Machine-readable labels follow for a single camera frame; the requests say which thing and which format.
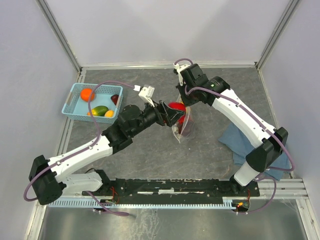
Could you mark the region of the red bell pepper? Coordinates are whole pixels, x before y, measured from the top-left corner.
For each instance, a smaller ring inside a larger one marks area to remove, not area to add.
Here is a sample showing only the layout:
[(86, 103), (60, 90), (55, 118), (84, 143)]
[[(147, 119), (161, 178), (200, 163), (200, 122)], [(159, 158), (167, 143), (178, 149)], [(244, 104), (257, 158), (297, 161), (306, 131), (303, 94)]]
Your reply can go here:
[(179, 120), (178, 120), (178, 123), (179, 124), (181, 124), (181, 125), (183, 125), (184, 123), (187, 123), (187, 122), (189, 122), (189, 121), (191, 121), (192, 120), (192, 117), (191, 117), (191, 115), (183, 115)]

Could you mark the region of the red apple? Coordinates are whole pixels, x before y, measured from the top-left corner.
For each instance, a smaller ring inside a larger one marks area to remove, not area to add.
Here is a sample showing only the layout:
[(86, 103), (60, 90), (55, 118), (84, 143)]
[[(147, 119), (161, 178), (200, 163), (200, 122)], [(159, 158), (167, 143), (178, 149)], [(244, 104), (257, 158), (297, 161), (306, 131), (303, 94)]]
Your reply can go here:
[(178, 111), (182, 111), (184, 112), (184, 114), (186, 113), (186, 107), (183, 103), (181, 102), (170, 102), (168, 104), (168, 106), (171, 108), (171, 109), (174, 109), (174, 110), (178, 110)]

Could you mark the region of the clear zip top bag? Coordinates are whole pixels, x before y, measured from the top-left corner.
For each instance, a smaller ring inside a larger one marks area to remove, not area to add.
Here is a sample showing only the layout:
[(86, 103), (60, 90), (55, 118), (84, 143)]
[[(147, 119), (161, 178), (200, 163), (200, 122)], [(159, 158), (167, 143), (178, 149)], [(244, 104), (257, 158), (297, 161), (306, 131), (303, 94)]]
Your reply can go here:
[(196, 135), (195, 122), (192, 116), (191, 107), (185, 107), (185, 114), (171, 128), (173, 136), (182, 144), (193, 139)]

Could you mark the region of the dark purple fruit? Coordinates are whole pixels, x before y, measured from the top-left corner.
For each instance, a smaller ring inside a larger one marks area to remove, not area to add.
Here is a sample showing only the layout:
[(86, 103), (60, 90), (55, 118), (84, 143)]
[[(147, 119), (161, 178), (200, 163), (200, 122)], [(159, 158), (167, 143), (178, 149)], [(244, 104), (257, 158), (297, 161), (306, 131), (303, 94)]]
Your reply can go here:
[(186, 125), (180, 124), (178, 126), (178, 134), (184, 138), (191, 135), (195, 130), (194, 122), (187, 122)]

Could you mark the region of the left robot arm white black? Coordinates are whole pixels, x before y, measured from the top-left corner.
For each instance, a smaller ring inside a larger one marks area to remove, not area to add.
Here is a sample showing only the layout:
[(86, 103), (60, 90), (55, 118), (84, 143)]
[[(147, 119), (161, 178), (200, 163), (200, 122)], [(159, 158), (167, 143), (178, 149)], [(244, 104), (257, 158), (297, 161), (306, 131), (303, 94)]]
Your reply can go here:
[(32, 188), (41, 205), (48, 205), (68, 190), (91, 191), (106, 195), (111, 183), (99, 174), (75, 174), (86, 165), (114, 155), (130, 144), (133, 138), (153, 124), (173, 126), (185, 112), (169, 107), (163, 101), (145, 104), (144, 110), (130, 104), (123, 108), (114, 123), (92, 141), (59, 156), (33, 160), (28, 187)]

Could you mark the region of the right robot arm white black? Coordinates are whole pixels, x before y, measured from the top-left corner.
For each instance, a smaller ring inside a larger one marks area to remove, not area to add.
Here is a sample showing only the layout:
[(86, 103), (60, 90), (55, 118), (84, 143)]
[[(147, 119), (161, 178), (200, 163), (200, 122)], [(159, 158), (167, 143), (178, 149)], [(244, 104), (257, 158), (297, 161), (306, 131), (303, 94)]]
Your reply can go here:
[(229, 183), (231, 193), (242, 195), (248, 184), (285, 151), (287, 130), (283, 127), (276, 129), (262, 120), (240, 100), (226, 81), (219, 76), (209, 79), (198, 64), (175, 62), (173, 69), (178, 75), (176, 88), (186, 107), (199, 102), (213, 107), (225, 115), (253, 146), (244, 164), (233, 175), (234, 180)]

